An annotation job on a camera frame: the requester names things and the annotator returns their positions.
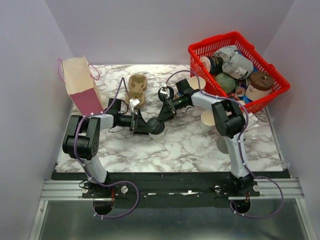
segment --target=black can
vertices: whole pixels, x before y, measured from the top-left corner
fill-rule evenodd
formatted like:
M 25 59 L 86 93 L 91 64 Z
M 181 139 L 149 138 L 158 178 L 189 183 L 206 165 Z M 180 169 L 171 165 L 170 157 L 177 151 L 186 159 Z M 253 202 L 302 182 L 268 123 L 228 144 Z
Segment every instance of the black can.
M 224 60 L 219 56 L 202 56 L 200 61 L 203 63 L 205 69 L 213 75 L 222 73 L 222 65 Z

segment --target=white jar with brown lid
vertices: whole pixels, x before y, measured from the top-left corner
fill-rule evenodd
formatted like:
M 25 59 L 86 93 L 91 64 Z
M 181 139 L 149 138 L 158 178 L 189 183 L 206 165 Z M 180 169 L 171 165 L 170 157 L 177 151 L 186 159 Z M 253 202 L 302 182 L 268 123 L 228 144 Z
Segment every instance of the white jar with brown lid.
M 256 101 L 272 92 L 275 80 L 264 71 L 253 72 L 249 77 L 249 86 L 246 90 L 246 97 L 251 101 Z

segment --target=brown lid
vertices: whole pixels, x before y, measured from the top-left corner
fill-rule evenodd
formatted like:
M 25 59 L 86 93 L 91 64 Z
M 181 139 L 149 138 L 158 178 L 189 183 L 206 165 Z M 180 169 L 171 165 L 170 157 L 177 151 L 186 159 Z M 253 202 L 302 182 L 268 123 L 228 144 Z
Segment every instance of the brown lid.
M 264 71 L 255 71 L 253 72 L 250 77 L 250 84 L 260 91 L 268 91 L 270 90 L 274 84 L 274 79 Z

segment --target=plastic basket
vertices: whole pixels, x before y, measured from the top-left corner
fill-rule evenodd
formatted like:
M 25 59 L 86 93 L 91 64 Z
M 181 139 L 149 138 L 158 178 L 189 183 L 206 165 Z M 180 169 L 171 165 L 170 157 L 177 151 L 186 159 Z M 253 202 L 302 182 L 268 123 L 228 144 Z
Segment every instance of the plastic basket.
M 268 64 L 259 53 L 255 51 L 255 46 L 249 43 L 239 32 L 233 31 L 227 34 L 209 37 L 201 42 L 191 44 L 188 48 L 190 53 L 190 70 L 196 72 L 209 83 L 205 86 L 207 93 L 227 97 L 227 94 L 221 89 L 220 85 L 216 83 L 215 79 L 205 69 L 204 64 L 200 62 L 200 58 L 203 56 L 212 56 L 216 50 L 228 45 L 236 45 L 238 50 L 240 50 L 246 58 L 251 60 L 258 70 L 270 74 L 274 79 L 272 93 L 245 105 L 249 113 L 261 111 L 276 96 L 290 88 L 290 84 L 280 75 L 275 66 Z

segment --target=gray floor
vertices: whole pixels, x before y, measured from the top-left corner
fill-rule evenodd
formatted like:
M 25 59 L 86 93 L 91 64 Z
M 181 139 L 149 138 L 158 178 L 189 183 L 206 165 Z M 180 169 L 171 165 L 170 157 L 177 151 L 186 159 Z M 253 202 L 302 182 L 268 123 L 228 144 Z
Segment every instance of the gray floor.
M 273 212 L 279 200 L 255 200 L 252 215 Z M 122 213 L 115 209 L 111 213 Z M 248 219 L 228 208 L 138 208 L 119 219 L 94 217 L 89 202 L 50 202 L 42 240 L 305 240 L 308 239 L 294 199 L 271 218 Z

